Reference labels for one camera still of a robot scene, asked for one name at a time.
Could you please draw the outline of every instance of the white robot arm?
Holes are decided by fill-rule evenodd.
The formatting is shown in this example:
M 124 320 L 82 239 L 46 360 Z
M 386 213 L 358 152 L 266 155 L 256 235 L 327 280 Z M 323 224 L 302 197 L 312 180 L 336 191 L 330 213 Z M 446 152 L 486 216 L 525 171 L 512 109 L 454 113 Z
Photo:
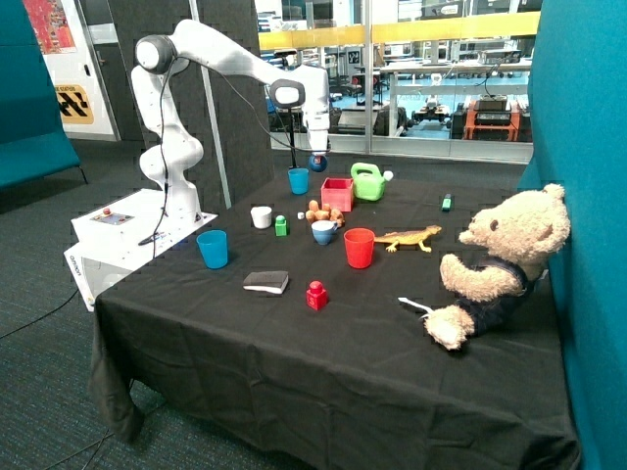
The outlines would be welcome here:
M 167 83 L 172 75 L 185 70 L 189 61 L 222 75 L 247 75 L 270 85 L 277 107 L 301 106 L 313 153 L 326 153 L 329 100 L 325 69 L 277 69 L 215 29 L 192 20 L 180 22 L 170 36 L 141 39 L 135 53 L 139 66 L 132 71 L 131 81 L 139 112 L 146 126 L 162 136 L 162 145 L 145 152 L 140 166 L 169 191 L 166 214 L 170 219 L 193 221 L 201 213 L 196 187 L 185 179 L 183 171 L 202 159 L 203 148 L 180 122 Z

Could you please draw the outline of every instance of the blue sphere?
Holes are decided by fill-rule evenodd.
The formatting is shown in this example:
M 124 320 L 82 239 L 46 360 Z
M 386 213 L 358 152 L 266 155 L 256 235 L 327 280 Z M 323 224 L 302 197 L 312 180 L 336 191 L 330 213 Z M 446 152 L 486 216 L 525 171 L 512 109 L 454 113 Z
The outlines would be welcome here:
M 326 170 L 328 160 L 324 155 L 310 155 L 310 170 L 320 173 Z

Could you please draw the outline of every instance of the glass wall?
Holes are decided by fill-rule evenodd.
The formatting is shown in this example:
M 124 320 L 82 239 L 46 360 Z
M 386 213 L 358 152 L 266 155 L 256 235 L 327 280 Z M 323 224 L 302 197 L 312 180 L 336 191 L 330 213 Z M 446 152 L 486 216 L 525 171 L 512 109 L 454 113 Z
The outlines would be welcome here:
M 258 11 L 263 3 L 257 0 Z M 281 15 L 297 7 L 306 17 L 298 24 L 282 18 L 278 32 L 261 32 L 265 57 L 278 67 L 326 67 L 335 151 L 531 158 L 527 85 L 541 0 L 278 3 Z M 275 57 L 288 48 L 296 52 L 289 63 Z M 271 130 L 287 138 L 289 120 L 270 108 Z M 297 134 L 304 131 L 298 110 L 292 122 Z M 308 145 L 304 135 L 296 138 Z

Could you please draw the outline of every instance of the green watering can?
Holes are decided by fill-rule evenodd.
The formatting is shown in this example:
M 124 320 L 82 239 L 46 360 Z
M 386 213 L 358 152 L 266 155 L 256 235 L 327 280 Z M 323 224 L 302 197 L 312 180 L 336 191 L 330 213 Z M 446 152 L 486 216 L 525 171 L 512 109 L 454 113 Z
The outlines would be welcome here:
M 351 167 L 355 197 L 366 201 L 378 201 L 383 196 L 385 182 L 393 177 L 392 171 L 383 175 L 376 164 L 354 164 Z

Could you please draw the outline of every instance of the white cup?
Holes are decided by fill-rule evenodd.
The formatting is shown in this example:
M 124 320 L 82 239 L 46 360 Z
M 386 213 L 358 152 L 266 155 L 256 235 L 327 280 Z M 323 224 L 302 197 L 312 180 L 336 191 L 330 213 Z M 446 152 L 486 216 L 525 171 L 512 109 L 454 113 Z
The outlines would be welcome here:
M 251 209 L 253 224 L 257 228 L 268 228 L 272 225 L 272 208 L 268 206 L 258 206 Z

